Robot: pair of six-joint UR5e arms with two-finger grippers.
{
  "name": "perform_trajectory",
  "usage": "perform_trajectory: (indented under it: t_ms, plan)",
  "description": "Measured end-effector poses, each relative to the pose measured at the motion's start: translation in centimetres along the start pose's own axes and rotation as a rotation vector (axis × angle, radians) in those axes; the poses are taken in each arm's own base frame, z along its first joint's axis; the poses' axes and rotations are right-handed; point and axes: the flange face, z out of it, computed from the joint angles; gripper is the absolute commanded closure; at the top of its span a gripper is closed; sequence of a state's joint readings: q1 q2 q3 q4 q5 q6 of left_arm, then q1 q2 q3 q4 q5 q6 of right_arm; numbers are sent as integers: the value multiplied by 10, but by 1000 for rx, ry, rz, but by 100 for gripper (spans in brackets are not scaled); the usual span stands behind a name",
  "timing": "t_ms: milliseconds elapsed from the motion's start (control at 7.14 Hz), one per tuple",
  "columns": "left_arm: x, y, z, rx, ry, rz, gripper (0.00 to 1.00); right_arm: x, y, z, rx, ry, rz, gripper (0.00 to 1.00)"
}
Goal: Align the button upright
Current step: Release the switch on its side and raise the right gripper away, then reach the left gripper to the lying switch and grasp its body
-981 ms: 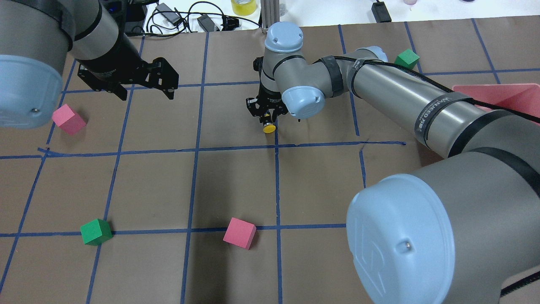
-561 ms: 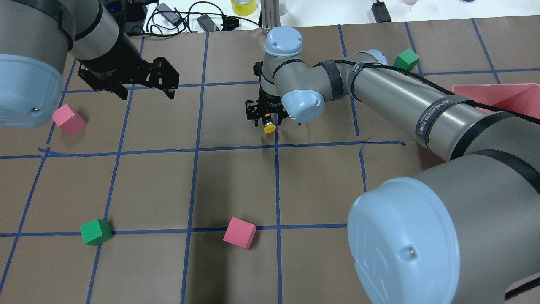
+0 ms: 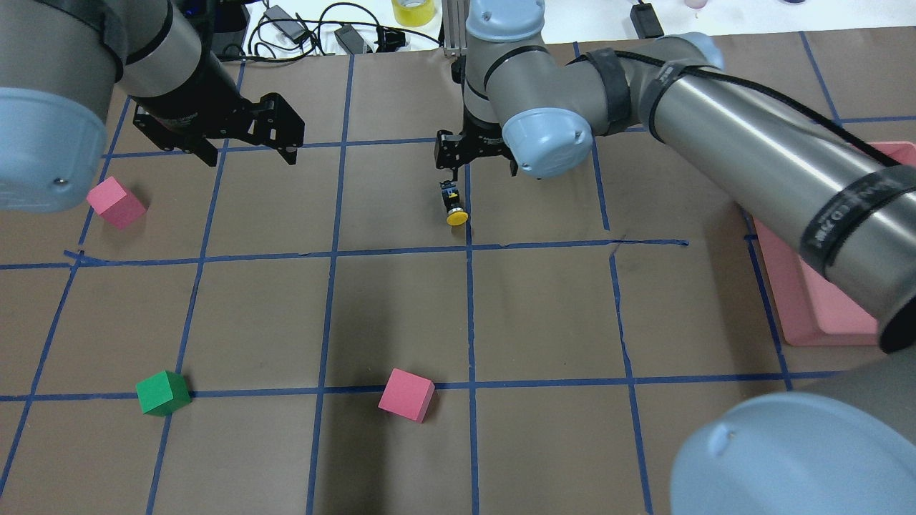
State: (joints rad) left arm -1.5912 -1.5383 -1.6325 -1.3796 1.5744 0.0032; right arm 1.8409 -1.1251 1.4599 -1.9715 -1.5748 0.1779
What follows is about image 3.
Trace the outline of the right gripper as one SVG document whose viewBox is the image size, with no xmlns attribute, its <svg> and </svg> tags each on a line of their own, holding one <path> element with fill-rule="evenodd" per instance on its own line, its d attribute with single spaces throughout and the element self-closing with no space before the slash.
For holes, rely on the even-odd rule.
<svg viewBox="0 0 916 515">
<path fill-rule="evenodd" d="M 470 123 L 458 134 L 445 129 L 437 132 L 437 169 L 449 170 L 447 187 L 457 186 L 460 167 L 483 157 L 504 157 L 510 163 L 510 175 L 517 176 L 517 160 L 498 124 Z"/>
</svg>

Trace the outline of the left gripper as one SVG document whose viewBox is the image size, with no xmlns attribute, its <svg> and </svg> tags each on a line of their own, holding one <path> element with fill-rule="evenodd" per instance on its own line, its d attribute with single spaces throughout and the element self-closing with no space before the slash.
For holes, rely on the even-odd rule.
<svg viewBox="0 0 916 515">
<path fill-rule="evenodd" d="M 304 143 L 305 123 L 277 92 L 258 102 L 242 97 L 223 68 L 197 68 L 171 92 L 157 97 L 133 95 L 133 125 L 158 149 L 181 150 L 209 167 L 219 152 L 210 143 L 233 138 L 277 150 L 290 166 Z"/>
</svg>

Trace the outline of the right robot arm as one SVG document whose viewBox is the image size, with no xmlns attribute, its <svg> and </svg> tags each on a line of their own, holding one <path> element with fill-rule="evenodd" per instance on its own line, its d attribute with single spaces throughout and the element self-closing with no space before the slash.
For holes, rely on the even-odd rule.
<svg viewBox="0 0 916 515">
<path fill-rule="evenodd" d="M 647 131 L 550 180 L 474 161 L 449 229 L 439 51 L 246 65 L 339 107 L 289 167 L 230 151 L 161 479 L 216 514 L 914 512 L 914 350 L 792 348 L 750 195 Z"/>
</svg>

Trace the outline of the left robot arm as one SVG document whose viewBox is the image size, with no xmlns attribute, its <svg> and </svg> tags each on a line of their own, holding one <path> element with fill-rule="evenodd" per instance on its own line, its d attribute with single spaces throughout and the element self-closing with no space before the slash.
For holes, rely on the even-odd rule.
<svg viewBox="0 0 916 515">
<path fill-rule="evenodd" d="M 277 150 L 295 164 L 305 124 L 277 92 L 242 97 L 223 63 L 171 1 L 4 1 L 3 210 L 60 212 L 94 187 L 115 89 L 160 149 L 216 166 L 213 140 Z"/>
</svg>

